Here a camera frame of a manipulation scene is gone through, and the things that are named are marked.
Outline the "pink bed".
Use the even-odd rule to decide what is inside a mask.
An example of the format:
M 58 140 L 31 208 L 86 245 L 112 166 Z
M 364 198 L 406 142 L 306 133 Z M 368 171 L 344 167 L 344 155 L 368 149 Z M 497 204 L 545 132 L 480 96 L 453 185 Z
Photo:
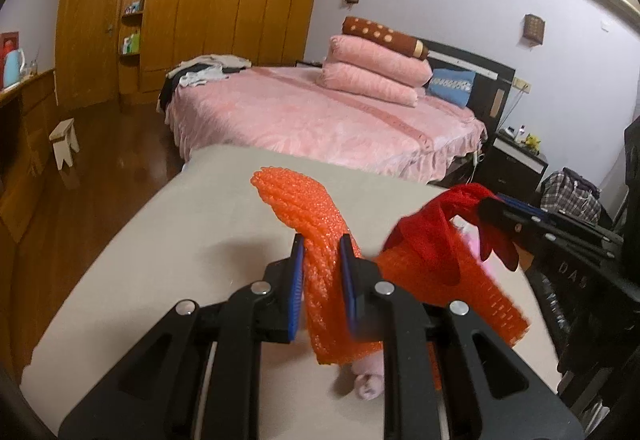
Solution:
M 433 96 L 415 107 L 321 87 L 318 68 L 257 67 L 177 86 L 164 109 L 183 160 L 208 145 L 266 149 L 419 183 L 480 150 L 485 125 Z

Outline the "brown dotted rolled blanket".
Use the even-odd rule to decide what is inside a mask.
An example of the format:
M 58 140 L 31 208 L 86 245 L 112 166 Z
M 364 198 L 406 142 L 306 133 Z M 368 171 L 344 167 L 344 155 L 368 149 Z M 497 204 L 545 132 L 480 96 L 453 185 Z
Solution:
M 395 31 L 368 19 L 346 17 L 342 24 L 342 33 L 362 37 L 393 52 L 398 52 L 402 56 L 414 59 L 425 60 L 428 54 L 428 48 L 420 38 Z

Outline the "clothes pile on bed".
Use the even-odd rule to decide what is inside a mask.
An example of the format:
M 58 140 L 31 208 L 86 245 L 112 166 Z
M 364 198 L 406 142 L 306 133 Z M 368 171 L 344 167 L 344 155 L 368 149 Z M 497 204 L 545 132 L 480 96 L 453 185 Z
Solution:
M 250 60 L 235 55 L 201 55 L 181 61 L 166 73 L 164 84 L 156 101 L 156 111 L 165 113 L 175 90 L 181 87 L 202 86 L 208 82 L 223 81 L 231 74 L 253 67 Z

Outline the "small white stool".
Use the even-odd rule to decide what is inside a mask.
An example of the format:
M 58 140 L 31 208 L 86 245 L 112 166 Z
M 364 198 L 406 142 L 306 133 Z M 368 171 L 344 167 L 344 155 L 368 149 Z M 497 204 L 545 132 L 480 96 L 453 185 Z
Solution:
M 63 119 L 49 135 L 56 168 L 62 171 L 63 166 L 74 166 L 73 154 L 80 151 L 79 142 L 75 130 L 74 119 Z

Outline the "blue pillow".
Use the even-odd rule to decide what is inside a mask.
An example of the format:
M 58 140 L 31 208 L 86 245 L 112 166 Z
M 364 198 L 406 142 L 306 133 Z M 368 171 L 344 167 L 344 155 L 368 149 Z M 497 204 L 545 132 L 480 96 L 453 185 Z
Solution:
M 465 108 L 471 98 L 474 81 L 473 71 L 435 69 L 426 91 L 459 108 Z

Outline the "black nightstand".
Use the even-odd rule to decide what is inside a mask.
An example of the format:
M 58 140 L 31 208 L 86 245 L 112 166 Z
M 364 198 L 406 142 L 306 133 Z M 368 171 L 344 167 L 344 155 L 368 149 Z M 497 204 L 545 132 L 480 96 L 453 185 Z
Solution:
M 499 131 L 485 150 L 473 181 L 493 193 L 531 202 L 547 168 L 543 154 L 529 151 Z

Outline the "wooden side cabinet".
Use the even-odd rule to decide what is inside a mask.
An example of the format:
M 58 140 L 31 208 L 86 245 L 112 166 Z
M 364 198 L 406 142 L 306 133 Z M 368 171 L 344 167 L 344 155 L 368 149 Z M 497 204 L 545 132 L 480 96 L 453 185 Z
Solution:
M 21 241 L 38 205 L 58 124 L 53 70 L 1 92 L 1 222 Z

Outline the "wall power socket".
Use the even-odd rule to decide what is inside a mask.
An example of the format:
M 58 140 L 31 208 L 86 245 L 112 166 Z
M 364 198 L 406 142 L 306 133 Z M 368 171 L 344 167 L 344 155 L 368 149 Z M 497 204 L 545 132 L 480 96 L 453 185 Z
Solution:
M 513 78 L 512 87 L 518 89 L 522 93 L 530 93 L 530 84 L 521 78 Z

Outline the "upper pink folded quilt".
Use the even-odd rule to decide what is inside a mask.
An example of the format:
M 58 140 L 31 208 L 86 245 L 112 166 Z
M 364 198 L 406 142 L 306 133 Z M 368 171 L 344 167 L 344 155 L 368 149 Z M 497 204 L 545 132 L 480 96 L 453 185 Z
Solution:
M 358 36 L 332 36 L 328 60 L 351 64 L 410 87 L 423 86 L 433 76 L 426 60 L 406 57 Z

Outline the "lower pink folded quilt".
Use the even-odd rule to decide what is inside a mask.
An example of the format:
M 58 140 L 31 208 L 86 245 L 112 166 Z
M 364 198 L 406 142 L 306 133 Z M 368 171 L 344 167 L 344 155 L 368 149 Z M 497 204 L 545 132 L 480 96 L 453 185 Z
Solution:
M 416 87 L 406 86 L 378 73 L 340 61 L 324 63 L 316 82 L 326 89 L 341 90 L 410 108 L 416 108 L 419 101 Z

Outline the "black headboard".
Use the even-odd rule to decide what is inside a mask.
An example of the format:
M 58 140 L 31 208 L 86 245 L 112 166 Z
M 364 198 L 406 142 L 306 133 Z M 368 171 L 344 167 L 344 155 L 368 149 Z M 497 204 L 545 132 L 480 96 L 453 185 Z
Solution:
M 469 71 L 475 73 L 470 99 L 466 105 L 485 125 L 488 139 L 499 128 L 506 101 L 515 78 L 515 70 L 489 58 L 454 46 L 422 38 L 427 61 L 432 70 Z

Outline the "right wall lamp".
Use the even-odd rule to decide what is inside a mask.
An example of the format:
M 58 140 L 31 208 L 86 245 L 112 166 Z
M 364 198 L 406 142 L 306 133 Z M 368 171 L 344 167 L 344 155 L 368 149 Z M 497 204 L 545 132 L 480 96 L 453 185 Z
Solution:
M 546 22 L 533 14 L 527 14 L 524 17 L 523 38 L 534 45 L 544 44 L 544 30 L 546 30 Z

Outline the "red box behind kettle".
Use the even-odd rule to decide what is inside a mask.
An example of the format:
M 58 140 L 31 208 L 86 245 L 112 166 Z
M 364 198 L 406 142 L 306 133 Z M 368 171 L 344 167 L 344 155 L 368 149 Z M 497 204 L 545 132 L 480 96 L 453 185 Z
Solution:
M 1 34 L 2 52 L 12 52 L 20 47 L 20 34 L 17 32 L 4 32 Z

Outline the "pink folded quilt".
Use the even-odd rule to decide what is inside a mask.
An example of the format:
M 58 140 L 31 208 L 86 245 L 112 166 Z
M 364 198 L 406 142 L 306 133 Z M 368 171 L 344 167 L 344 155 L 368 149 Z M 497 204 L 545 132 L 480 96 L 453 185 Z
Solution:
M 406 57 L 358 36 L 332 36 L 328 60 L 351 64 L 410 87 L 423 86 L 433 76 L 426 60 Z
M 316 82 L 326 89 L 341 90 L 410 108 L 416 108 L 419 101 L 416 87 L 406 86 L 378 73 L 340 61 L 324 63 Z

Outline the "yellow toy on nightstand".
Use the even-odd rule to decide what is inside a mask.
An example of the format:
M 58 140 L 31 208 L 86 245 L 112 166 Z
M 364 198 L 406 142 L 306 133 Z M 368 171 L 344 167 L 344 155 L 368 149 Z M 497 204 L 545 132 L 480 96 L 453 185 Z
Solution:
M 528 134 L 524 140 L 524 145 L 527 150 L 538 154 L 540 152 L 540 139 L 532 134 Z

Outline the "orange foam fruit net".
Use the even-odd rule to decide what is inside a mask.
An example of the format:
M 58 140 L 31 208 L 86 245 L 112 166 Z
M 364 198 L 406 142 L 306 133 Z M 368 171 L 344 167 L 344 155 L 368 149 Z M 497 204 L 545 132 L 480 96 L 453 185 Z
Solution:
M 304 239 L 304 301 L 312 349 L 320 364 L 351 364 L 382 350 L 350 335 L 341 278 L 340 240 L 350 230 L 326 188 L 298 171 L 262 167 L 250 183 L 277 219 Z

